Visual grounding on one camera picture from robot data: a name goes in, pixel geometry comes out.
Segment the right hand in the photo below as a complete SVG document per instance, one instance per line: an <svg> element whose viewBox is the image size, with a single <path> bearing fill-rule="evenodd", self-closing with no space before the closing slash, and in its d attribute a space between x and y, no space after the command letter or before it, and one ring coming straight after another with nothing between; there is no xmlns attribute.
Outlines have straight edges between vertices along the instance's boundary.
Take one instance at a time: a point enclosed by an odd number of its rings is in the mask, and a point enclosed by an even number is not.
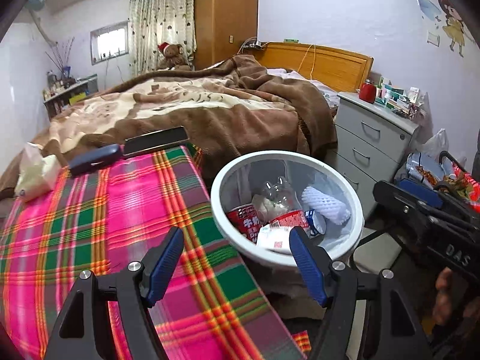
<svg viewBox="0 0 480 360"><path fill-rule="evenodd" d="M433 320L437 325L445 325L452 315L452 275L453 271L443 269L435 283L438 291L433 307ZM479 297L471 301L464 309L463 318L479 321Z"/></svg>

